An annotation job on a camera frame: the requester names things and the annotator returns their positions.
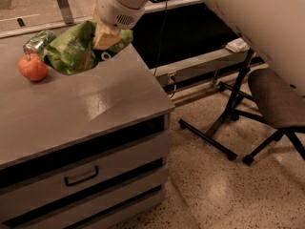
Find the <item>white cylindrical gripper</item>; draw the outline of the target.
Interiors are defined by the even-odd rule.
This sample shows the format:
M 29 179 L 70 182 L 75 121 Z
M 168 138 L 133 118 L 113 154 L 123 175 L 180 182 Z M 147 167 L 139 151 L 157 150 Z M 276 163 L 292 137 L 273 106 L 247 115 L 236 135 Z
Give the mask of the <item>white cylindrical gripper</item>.
M 95 33 L 92 40 L 96 50 L 104 51 L 121 39 L 121 30 L 131 29 L 144 14 L 147 0 L 96 0 L 92 22 Z

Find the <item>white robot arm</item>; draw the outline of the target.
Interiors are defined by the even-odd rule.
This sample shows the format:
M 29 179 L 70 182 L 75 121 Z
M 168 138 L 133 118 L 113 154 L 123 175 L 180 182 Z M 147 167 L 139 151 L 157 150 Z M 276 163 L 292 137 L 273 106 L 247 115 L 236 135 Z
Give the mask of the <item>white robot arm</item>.
M 298 95 L 305 95 L 305 0 L 201 0 Z M 96 0 L 111 28 L 130 29 L 148 0 Z

